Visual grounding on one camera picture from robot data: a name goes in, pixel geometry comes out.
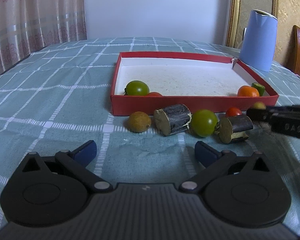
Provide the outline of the brown longan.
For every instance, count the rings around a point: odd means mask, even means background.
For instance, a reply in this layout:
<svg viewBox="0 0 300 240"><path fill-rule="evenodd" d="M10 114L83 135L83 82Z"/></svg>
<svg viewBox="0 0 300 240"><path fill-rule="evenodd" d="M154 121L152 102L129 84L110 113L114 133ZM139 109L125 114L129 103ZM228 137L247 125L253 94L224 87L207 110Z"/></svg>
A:
<svg viewBox="0 0 300 240"><path fill-rule="evenodd" d="M263 102L256 102L254 103L251 108L253 109L266 109L266 105Z"/></svg>
<svg viewBox="0 0 300 240"><path fill-rule="evenodd" d="M150 128L152 122L146 113L138 111L129 116L127 124L132 132L142 133Z"/></svg>

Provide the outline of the green cucumber piece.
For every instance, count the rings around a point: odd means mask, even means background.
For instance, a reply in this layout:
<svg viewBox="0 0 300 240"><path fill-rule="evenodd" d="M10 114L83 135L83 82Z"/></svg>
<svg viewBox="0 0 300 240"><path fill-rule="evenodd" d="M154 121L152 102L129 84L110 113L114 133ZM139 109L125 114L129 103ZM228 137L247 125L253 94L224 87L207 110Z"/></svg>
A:
<svg viewBox="0 0 300 240"><path fill-rule="evenodd" d="M264 87L262 84L257 83L257 82L253 82L253 83L251 84L251 86L252 86L253 88L255 88L256 90L258 90L259 96L263 96L263 95L264 95L265 87Z"/></svg>

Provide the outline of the orange mandarin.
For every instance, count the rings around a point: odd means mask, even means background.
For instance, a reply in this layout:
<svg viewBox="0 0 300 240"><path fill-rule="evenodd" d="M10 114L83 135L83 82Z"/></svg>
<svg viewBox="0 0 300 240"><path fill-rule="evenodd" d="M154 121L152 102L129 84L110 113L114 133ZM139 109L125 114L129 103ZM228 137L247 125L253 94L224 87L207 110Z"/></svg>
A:
<svg viewBox="0 0 300 240"><path fill-rule="evenodd" d="M237 91L239 97L259 97L259 91L251 86L242 86Z"/></svg>

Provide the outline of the red cherry tomato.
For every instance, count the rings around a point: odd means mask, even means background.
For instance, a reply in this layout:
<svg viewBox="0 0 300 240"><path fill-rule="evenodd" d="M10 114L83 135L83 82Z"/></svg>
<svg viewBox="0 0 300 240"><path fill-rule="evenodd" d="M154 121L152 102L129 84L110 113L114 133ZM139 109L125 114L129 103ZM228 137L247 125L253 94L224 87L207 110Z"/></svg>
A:
<svg viewBox="0 0 300 240"><path fill-rule="evenodd" d="M151 97L161 97L162 95L158 92L150 92L146 96L151 96Z"/></svg>
<svg viewBox="0 0 300 240"><path fill-rule="evenodd" d="M237 107L230 107L226 113L225 113L225 117L233 117L233 116L239 116L239 115L242 115L242 111L237 108Z"/></svg>

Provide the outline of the dark sugarcane piece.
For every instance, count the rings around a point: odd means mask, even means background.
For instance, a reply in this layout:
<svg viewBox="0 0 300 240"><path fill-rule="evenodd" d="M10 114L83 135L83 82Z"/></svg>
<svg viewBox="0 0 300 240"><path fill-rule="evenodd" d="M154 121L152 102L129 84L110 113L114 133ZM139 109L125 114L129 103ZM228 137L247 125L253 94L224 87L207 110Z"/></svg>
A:
<svg viewBox="0 0 300 240"><path fill-rule="evenodd" d="M242 114L237 116L223 117L215 126L215 134L224 144L248 139L247 131L253 129L251 119Z"/></svg>
<svg viewBox="0 0 300 240"><path fill-rule="evenodd" d="M157 129L169 136L189 130L192 114L184 104L156 109L153 118Z"/></svg>

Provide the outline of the green tomato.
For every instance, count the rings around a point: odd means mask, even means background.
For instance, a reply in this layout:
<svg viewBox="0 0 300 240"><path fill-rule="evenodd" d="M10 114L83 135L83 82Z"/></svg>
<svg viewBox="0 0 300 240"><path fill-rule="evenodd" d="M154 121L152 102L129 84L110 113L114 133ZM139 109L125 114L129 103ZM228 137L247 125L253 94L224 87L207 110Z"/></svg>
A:
<svg viewBox="0 0 300 240"><path fill-rule="evenodd" d="M192 114L190 130L199 137L209 137L215 131L218 118L208 109L200 109Z"/></svg>
<svg viewBox="0 0 300 240"><path fill-rule="evenodd" d="M149 87L146 83L133 80L130 81L125 87L125 95L129 96L145 96L149 93Z"/></svg>

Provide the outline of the blue electric kettle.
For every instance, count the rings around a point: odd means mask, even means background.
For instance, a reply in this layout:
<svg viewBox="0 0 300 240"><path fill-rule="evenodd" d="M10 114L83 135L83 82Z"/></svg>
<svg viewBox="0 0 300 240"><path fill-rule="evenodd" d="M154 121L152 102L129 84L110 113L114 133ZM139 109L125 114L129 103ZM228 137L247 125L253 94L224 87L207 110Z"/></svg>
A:
<svg viewBox="0 0 300 240"><path fill-rule="evenodd" d="M262 10L252 10L239 59L257 70L269 72L275 53L277 25L275 16Z"/></svg>

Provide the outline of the teal checked bed cover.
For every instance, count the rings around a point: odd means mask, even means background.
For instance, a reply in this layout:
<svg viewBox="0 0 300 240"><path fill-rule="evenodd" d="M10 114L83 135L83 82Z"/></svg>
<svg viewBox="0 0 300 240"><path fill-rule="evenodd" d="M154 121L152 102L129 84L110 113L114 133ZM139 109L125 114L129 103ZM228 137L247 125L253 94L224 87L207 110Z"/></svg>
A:
<svg viewBox="0 0 300 240"><path fill-rule="evenodd" d="M0 194L26 153L50 156L97 144L89 170L115 184L179 185L202 169L197 138L155 128L136 134L111 114L110 84L122 51L182 51L238 57L234 48L168 38L105 38L54 44L0 76ZM6 219L0 207L0 229Z"/></svg>

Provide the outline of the red cardboard tray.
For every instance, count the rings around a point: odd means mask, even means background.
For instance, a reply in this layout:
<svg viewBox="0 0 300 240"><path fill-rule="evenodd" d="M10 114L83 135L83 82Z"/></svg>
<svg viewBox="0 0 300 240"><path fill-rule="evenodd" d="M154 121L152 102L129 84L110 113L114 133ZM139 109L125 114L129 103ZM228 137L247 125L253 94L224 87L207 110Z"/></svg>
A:
<svg viewBox="0 0 300 240"><path fill-rule="evenodd" d="M161 97L125 95L133 80L146 83ZM253 82L265 87L263 96L239 97L237 91ZM191 112L209 109L226 112L230 107L247 110L255 102L273 106L279 95L260 75L234 57L171 51L121 52L110 90L114 116L136 111L149 115L156 109L184 104Z"/></svg>

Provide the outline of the pink patterned curtain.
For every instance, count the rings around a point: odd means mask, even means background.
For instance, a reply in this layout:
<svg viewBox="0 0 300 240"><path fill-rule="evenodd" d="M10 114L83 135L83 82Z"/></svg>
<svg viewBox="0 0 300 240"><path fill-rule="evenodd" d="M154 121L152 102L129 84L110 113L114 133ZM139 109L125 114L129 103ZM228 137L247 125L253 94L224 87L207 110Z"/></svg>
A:
<svg viewBox="0 0 300 240"><path fill-rule="evenodd" d="M86 38L84 0L0 0L0 74L32 52Z"/></svg>

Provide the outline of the white wall switch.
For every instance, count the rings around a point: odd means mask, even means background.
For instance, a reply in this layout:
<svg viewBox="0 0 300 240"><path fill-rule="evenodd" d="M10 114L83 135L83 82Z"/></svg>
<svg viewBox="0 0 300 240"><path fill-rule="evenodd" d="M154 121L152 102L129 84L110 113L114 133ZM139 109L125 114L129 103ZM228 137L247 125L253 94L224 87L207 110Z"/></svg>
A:
<svg viewBox="0 0 300 240"><path fill-rule="evenodd" d="M245 27L245 28L243 29L242 40L244 40L244 37L245 37L246 31L247 31L247 27Z"/></svg>

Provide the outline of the gold wall moulding frame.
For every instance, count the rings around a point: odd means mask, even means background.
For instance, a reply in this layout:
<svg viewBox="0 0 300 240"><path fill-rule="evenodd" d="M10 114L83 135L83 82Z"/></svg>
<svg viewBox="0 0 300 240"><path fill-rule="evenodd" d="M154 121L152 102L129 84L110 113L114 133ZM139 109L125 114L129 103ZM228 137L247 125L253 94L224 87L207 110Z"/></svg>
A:
<svg viewBox="0 0 300 240"><path fill-rule="evenodd" d="M238 47L248 24L250 10L259 9L275 17L278 14L278 0L229 0L229 20L225 45Z"/></svg>

